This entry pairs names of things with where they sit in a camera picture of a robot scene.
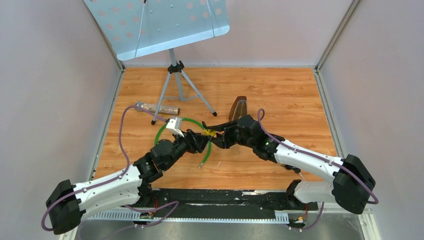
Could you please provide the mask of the yellow padlock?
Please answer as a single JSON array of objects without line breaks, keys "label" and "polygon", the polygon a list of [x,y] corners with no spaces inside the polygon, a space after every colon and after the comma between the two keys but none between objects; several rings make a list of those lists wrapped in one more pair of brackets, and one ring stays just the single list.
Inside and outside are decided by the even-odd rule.
[{"label": "yellow padlock", "polygon": [[208,135],[211,137],[214,137],[218,133],[217,131],[211,130],[211,129],[205,129],[203,132],[205,135]]}]

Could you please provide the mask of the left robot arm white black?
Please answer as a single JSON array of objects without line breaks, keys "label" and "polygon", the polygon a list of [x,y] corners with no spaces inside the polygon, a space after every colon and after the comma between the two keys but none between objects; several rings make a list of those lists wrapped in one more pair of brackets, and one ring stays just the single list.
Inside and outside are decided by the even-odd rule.
[{"label": "left robot arm white black", "polygon": [[41,220],[43,230],[64,234],[97,213],[153,201],[151,183],[161,178],[184,154],[202,153],[211,135],[187,130],[174,140],[161,139],[144,156],[124,169],[86,182],[61,181],[46,201]]}]

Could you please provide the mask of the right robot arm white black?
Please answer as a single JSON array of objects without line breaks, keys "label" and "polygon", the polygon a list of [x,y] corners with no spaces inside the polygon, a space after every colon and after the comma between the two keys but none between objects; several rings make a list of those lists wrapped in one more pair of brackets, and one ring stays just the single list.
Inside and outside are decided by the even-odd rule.
[{"label": "right robot arm white black", "polygon": [[260,159],[305,170],[321,181],[294,181],[287,188],[286,204],[292,209],[311,202],[336,203],[344,210],[360,215],[366,205],[378,204],[373,194],[376,181],[359,157],[331,156],[298,146],[267,132],[260,120],[246,115],[238,120],[208,126],[215,131],[212,142],[219,148],[233,145],[251,148]]}]

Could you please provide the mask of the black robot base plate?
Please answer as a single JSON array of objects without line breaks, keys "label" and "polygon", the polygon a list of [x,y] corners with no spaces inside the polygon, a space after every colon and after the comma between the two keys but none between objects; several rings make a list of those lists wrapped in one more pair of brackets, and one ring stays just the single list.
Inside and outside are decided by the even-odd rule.
[{"label": "black robot base plate", "polygon": [[284,191],[158,188],[131,205],[156,208],[173,201],[172,218],[272,219],[276,211],[301,211],[306,204]]}]

